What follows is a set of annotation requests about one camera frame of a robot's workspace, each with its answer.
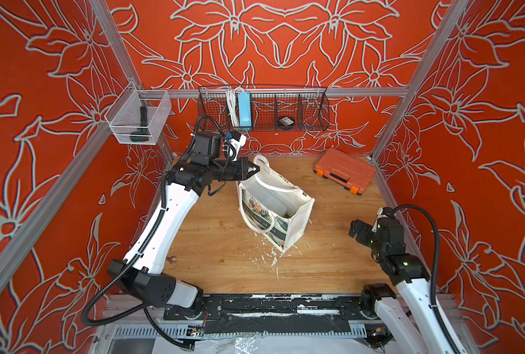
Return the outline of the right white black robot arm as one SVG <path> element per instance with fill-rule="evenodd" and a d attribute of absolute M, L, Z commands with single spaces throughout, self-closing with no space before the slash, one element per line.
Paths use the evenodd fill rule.
<path fill-rule="evenodd" d="M 404 209 L 420 212 L 432 227 L 435 248 L 430 270 L 406 250 L 404 227 L 396 218 Z M 371 258 L 391 281 L 363 287 L 359 301 L 362 315 L 380 319 L 404 353 L 465 353 L 437 298 L 440 233 L 432 216 L 411 204 L 382 207 L 374 224 L 354 220 L 348 234 L 370 248 Z"/>

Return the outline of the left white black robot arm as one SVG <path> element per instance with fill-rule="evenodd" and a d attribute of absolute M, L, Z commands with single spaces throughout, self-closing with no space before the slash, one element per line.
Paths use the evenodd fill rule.
<path fill-rule="evenodd" d="M 203 312 L 203 290 L 163 273 L 169 249 L 187 214 L 203 191 L 211 190 L 213 181 L 245 181 L 259 171 L 260 166 L 246 157 L 231 162 L 215 160 L 206 166 L 180 160 L 171 167 L 163 176 L 161 199 L 152 218 L 123 259 L 112 260 L 107 267 L 112 280 L 87 303 L 81 315 L 82 324 L 108 325 L 138 311 L 144 311 L 148 317 L 150 307 L 179 307 L 189 317 L 199 316 Z M 91 318 L 94 305 L 114 285 L 140 300 L 140 305 L 112 317 Z"/>

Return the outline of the white printed canvas tote bag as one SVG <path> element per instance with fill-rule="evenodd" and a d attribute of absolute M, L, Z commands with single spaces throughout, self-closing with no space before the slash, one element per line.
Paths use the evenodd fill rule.
<path fill-rule="evenodd" d="M 305 234 L 315 199 L 273 170 L 265 156 L 256 155 L 253 163 L 260 171 L 237 183 L 240 214 L 285 253 Z"/>

